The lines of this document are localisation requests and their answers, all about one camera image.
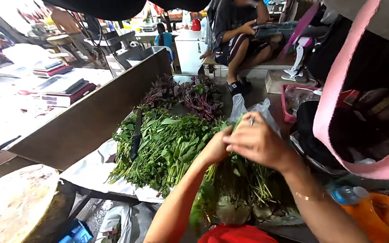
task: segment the wooden cutting board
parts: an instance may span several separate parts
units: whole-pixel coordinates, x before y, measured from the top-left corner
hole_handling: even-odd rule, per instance
[[[56,169],[41,164],[0,178],[0,243],[53,239],[75,197],[59,179]]]

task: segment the white plastic chair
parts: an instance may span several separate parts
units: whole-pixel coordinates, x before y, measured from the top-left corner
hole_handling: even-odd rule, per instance
[[[164,47],[166,48],[166,50],[170,53],[170,57],[172,59],[172,61],[170,62],[170,69],[172,70],[172,73],[175,73],[174,69],[173,69],[173,54],[172,54],[172,49],[168,46],[159,46],[159,47]]]

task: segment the knife handle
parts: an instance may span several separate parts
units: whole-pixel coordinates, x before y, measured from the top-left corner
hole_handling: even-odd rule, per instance
[[[133,161],[138,157],[138,149],[142,135],[136,135],[131,139],[130,159]]]

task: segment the gold bracelet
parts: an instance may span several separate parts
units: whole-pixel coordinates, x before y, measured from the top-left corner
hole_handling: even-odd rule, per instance
[[[299,193],[299,192],[295,192],[295,196],[297,196],[297,197],[299,197],[299,198],[301,198],[301,199],[304,199],[304,200],[306,200],[306,201],[310,201],[310,197],[305,196],[305,195],[303,195],[303,194],[301,194],[301,193]],[[322,198],[324,198],[324,197],[325,197],[325,192],[322,193],[321,198],[319,198],[318,200],[320,200],[320,199],[322,199]]]

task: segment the clear plastic bag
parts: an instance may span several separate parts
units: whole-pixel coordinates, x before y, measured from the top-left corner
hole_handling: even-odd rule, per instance
[[[115,229],[121,220],[121,237],[118,243],[142,243],[160,204],[142,202],[131,207],[124,204],[106,213],[95,243],[103,243],[108,232]]]
[[[286,100],[287,112],[296,115],[300,105],[306,101],[321,99],[321,96],[314,94],[313,90],[301,87],[288,86],[284,91],[284,98]]]
[[[234,95],[232,97],[233,106],[232,113],[230,114],[229,122],[230,124],[235,124],[242,114],[247,112],[260,112],[268,125],[281,137],[280,129],[274,118],[272,117],[268,108],[270,107],[270,100],[266,98],[263,102],[258,103],[248,109],[246,109],[244,98],[241,94]]]

